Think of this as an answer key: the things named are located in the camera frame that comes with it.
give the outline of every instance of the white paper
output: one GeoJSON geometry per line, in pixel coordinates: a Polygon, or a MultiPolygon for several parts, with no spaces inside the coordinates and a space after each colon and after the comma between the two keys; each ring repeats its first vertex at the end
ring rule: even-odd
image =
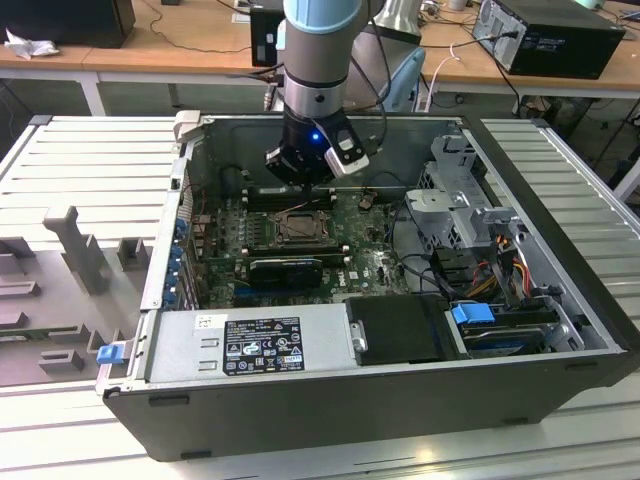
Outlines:
{"type": "Polygon", "coordinates": [[[60,53],[60,51],[56,49],[55,44],[49,40],[32,41],[14,35],[9,29],[7,29],[6,32],[8,41],[4,42],[4,46],[18,57],[31,60],[31,57],[42,57],[60,53]]]}

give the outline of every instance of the motherboard chip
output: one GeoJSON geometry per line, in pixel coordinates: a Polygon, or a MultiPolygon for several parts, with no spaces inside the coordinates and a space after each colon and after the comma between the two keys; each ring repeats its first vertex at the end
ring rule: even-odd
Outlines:
{"type": "Polygon", "coordinates": [[[329,237],[323,212],[291,212],[276,217],[278,244],[325,243],[329,237]]]}

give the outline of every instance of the white cable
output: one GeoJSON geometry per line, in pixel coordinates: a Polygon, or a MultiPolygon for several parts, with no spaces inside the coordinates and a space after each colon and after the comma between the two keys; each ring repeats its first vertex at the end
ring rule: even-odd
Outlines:
{"type": "MultiPolygon", "coordinates": [[[[478,38],[476,42],[474,43],[479,43],[482,42],[484,40],[493,40],[495,37],[493,35],[488,35],[486,37],[482,37],[482,38],[478,38]]],[[[442,67],[444,67],[445,63],[447,63],[449,60],[457,60],[458,62],[460,60],[462,60],[459,56],[457,56],[455,54],[455,52],[453,51],[453,49],[455,47],[457,47],[458,44],[457,43],[452,43],[451,45],[449,45],[449,52],[451,54],[450,57],[445,58],[444,60],[442,60],[442,62],[440,62],[440,65],[438,65],[438,68],[436,68],[436,71],[433,72],[433,78],[431,79],[431,86],[429,87],[429,93],[428,93],[428,97],[427,97],[427,106],[425,108],[425,112],[429,113],[429,110],[431,109],[431,103],[433,102],[433,95],[434,95],[434,91],[433,88],[436,85],[436,79],[438,78],[438,73],[440,73],[440,69],[442,67]]]]}

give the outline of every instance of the sticker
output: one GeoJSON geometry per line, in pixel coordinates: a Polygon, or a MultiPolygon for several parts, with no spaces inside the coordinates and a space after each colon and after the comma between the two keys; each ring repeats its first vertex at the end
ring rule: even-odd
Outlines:
{"type": "Polygon", "coordinates": [[[222,324],[227,321],[227,314],[218,315],[196,315],[196,324],[193,328],[202,330],[204,328],[222,328],[222,324]]]}
{"type": "Polygon", "coordinates": [[[22,335],[8,335],[6,337],[0,337],[0,343],[6,342],[26,342],[28,340],[27,337],[22,335]]]}
{"type": "MultiPolygon", "coordinates": [[[[226,315],[202,315],[225,317],[226,315]]],[[[299,317],[230,320],[224,326],[223,371],[229,376],[304,370],[299,317]]]]}

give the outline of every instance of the motherboard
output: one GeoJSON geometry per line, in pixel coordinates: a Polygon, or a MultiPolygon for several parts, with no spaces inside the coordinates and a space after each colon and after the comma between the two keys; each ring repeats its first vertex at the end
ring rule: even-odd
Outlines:
{"type": "Polygon", "coordinates": [[[306,201],[245,192],[194,224],[206,308],[338,303],[409,293],[390,249],[395,203],[356,189],[306,201]]]}

